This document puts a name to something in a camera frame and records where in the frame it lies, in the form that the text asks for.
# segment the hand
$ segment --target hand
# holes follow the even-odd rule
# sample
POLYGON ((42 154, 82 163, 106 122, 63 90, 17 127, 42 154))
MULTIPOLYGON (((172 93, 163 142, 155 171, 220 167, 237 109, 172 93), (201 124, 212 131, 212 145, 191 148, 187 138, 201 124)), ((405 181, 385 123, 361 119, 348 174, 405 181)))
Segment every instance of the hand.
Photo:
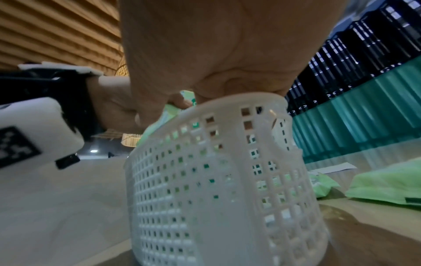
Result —
MULTIPOLYGON (((130 91, 128 77, 91 77, 86 80, 93 108, 100 124, 124 133, 142 134, 146 126, 135 122, 135 101, 130 91)), ((172 94, 168 103, 180 109, 191 107, 180 93, 172 94)))
POLYGON ((123 46, 140 125, 171 94, 198 103, 243 92, 284 96, 348 0, 120 0, 123 46))

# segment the white plastic basket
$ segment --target white plastic basket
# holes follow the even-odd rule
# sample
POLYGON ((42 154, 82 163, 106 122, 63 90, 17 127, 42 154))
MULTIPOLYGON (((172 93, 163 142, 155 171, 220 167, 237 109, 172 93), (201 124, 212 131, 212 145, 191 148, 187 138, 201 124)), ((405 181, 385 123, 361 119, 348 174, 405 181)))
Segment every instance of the white plastic basket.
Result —
POLYGON ((328 238, 284 98, 192 107, 125 164, 132 247, 144 266, 315 266, 328 238))

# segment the beige table surface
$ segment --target beige table surface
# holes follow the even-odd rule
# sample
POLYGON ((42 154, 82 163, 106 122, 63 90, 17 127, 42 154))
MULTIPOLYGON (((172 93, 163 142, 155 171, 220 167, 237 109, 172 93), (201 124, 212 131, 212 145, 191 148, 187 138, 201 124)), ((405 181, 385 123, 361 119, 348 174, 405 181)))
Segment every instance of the beige table surface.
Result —
MULTIPOLYGON (((357 167, 328 174, 341 188, 319 201, 330 233, 321 266, 421 266, 421 208, 347 199, 343 195, 356 174, 420 156, 421 139, 415 139, 307 164, 308 170, 344 162, 357 167)), ((115 265, 138 264, 130 250, 98 264, 115 265)))

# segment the green wall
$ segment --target green wall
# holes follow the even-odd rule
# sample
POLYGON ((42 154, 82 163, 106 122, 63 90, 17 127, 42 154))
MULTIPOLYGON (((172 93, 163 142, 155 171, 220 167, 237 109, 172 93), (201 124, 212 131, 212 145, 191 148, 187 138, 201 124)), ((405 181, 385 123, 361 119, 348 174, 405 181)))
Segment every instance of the green wall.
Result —
POLYGON ((304 161, 421 137, 421 57, 293 118, 304 161))

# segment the wooden ceiling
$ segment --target wooden ceiling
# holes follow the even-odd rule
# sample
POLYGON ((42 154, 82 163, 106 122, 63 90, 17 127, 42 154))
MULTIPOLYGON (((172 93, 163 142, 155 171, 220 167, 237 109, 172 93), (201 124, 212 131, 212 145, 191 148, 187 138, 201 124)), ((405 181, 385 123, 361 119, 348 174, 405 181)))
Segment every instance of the wooden ceiling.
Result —
POLYGON ((0 0, 0 69, 50 61, 114 75, 118 24, 117 0, 0 0))

